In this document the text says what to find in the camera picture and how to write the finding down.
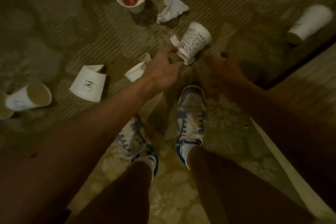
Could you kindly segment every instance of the floor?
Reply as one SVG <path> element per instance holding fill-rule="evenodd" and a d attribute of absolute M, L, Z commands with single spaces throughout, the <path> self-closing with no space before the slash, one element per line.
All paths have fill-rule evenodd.
<path fill-rule="evenodd" d="M 290 46 L 284 39 L 307 5 L 333 5 L 335 0 L 182 0 L 190 11 L 163 25 L 156 24 L 163 0 L 148 0 L 139 15 L 130 14 L 115 0 L 2 1 L 0 90 L 11 93 L 30 80 L 40 79 L 50 88 L 53 102 L 0 121 L 0 158 L 30 147 L 53 124 L 93 105 L 69 92 L 82 65 L 105 64 L 109 77 L 104 95 L 112 95 L 128 85 L 123 74 L 145 52 L 155 55 L 169 44 L 172 35 L 181 37 L 191 21 L 200 22 L 211 32 L 211 51 L 216 56 L 220 50 L 237 54 L 246 76 L 260 85 L 336 32 L 333 22 L 300 46 Z M 139 110 L 161 160 L 150 192 L 150 223 L 208 222 L 195 184 L 174 151 L 176 100 L 182 88 L 192 82 L 200 84 L 208 97 L 206 148 L 235 160 L 304 206 L 249 117 L 225 97 L 209 91 L 208 70 L 198 60 L 183 71 L 177 86 Z M 71 203 L 73 212 L 85 207 L 126 166 L 115 156 L 112 145 Z"/>

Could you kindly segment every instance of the forearm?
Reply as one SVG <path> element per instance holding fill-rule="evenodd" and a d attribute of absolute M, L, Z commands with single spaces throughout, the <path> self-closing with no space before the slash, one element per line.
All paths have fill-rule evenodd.
<path fill-rule="evenodd" d="M 336 195 L 336 131 L 301 117 L 252 83 L 231 86 L 230 92 L 313 189 L 333 205 L 329 196 Z"/>
<path fill-rule="evenodd" d="M 44 216 L 45 211 L 52 216 L 52 212 L 58 214 L 65 209 L 150 94 L 150 82 L 137 80 L 114 97 L 51 130 L 34 150 L 2 163 L 0 174 L 6 179 L 0 183 L 0 216 L 7 216 L 12 223 L 29 223 L 36 216 Z"/>

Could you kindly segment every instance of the sneaker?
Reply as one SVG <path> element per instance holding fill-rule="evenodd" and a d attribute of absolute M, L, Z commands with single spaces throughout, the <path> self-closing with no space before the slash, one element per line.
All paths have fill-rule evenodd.
<path fill-rule="evenodd" d="M 119 152 L 124 158 L 130 158 L 132 162 L 145 162 L 153 171 L 153 177 L 156 175 L 159 166 L 158 155 L 136 116 L 123 127 L 115 142 L 120 146 Z"/>
<path fill-rule="evenodd" d="M 208 115 L 203 90 L 195 85 L 185 87 L 178 100 L 177 111 L 176 152 L 182 163 L 188 167 L 186 159 L 189 151 L 195 146 L 203 147 Z"/>

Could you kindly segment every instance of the carpet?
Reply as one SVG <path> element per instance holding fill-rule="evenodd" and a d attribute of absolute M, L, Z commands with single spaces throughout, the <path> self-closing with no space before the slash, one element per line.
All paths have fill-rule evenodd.
<path fill-rule="evenodd" d="M 148 0 L 146 10 L 138 15 L 130 14 L 115 0 L 2 0 L 0 90 L 11 93 L 39 79 L 50 88 L 53 102 L 0 121 L 0 157 L 31 147 L 53 124 L 93 105 L 69 92 L 82 65 L 106 65 L 104 96 L 111 96 L 129 84 L 123 74 L 145 52 L 154 56 L 169 44 L 172 35 L 182 37 L 192 21 L 211 32 L 214 55 L 219 57 L 221 50 L 235 53 L 246 76 L 259 85 L 271 82 L 336 32 L 332 22 L 300 46 L 290 46 L 284 39 L 306 6 L 333 5 L 335 0 L 182 1 L 190 11 L 158 25 L 156 15 L 164 8 L 163 0 Z M 208 90 L 208 69 L 197 60 L 183 70 L 173 89 L 138 112 L 160 156 L 151 189 L 150 223 L 207 222 L 195 184 L 174 151 L 176 101 L 182 88 L 194 82 L 204 88 L 209 99 L 206 148 L 236 161 L 303 205 L 249 117 Z M 126 166 L 111 146 L 74 198 L 73 212 L 85 207 Z"/>

